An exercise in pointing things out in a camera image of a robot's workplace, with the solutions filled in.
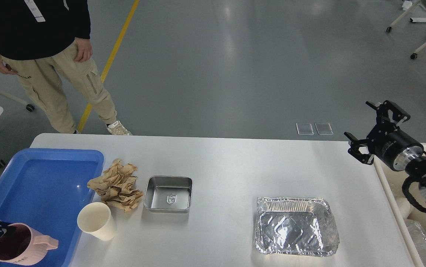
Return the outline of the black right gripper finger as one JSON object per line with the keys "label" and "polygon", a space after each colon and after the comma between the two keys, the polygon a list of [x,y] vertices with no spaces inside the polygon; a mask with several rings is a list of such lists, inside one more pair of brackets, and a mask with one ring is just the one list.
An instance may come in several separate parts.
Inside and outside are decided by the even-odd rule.
{"label": "black right gripper finger", "polygon": [[376,111],[376,125],[391,125],[399,127],[402,123],[410,120],[410,114],[405,112],[395,102],[386,100],[383,103],[372,103],[366,101],[366,105]]}
{"label": "black right gripper finger", "polygon": [[344,135],[349,139],[350,148],[348,149],[348,153],[362,164],[373,165],[374,154],[372,153],[363,154],[360,151],[360,148],[362,147],[367,148],[369,145],[371,145],[372,143],[371,139],[369,138],[357,139],[350,132],[344,132]]}

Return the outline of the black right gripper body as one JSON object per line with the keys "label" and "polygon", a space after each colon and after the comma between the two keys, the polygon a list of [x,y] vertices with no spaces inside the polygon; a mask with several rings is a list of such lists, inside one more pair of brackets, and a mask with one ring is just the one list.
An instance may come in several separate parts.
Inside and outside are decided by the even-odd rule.
{"label": "black right gripper body", "polygon": [[404,171],[408,163],[422,156],[423,145],[394,123],[378,123],[369,132],[369,152],[393,171]]}

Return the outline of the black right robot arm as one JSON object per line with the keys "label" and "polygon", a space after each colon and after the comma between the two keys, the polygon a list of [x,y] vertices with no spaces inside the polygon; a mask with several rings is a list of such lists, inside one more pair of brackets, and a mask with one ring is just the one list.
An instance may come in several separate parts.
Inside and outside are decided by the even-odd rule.
{"label": "black right robot arm", "polygon": [[376,124],[364,139],[344,133],[349,139],[348,153],[362,164],[371,165],[377,157],[392,171],[405,171],[408,177],[402,193],[413,207],[426,214],[425,148],[400,128],[410,115],[389,100],[378,104],[367,101],[366,105],[376,112]]}

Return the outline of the person's right hand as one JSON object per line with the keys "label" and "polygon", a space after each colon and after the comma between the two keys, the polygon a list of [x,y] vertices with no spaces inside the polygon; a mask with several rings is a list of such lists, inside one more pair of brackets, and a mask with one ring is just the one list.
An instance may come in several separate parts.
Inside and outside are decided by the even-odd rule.
{"label": "person's right hand", "polygon": [[16,75],[18,74],[16,71],[12,69],[9,64],[4,63],[1,54],[0,54],[0,73],[5,75]]}

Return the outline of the person's left hand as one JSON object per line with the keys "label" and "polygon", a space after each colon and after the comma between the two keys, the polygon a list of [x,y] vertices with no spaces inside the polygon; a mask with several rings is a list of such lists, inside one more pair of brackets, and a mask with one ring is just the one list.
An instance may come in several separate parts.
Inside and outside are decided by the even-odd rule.
{"label": "person's left hand", "polygon": [[74,61],[86,62],[91,59],[93,55],[93,48],[90,39],[75,38],[75,43],[78,47],[78,52]]}

